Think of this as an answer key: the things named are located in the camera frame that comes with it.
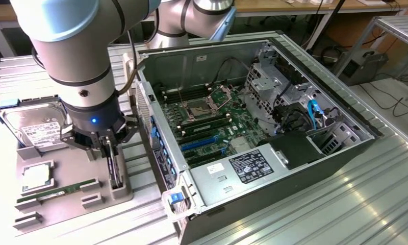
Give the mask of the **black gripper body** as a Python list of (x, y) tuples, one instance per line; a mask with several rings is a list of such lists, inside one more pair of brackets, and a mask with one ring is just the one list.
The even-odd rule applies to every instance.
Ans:
[(78, 107), (64, 100), (62, 102), (72, 119), (75, 130), (80, 133), (98, 133), (109, 129), (119, 131), (126, 124), (119, 105), (119, 91), (115, 91), (109, 99), (97, 106)]

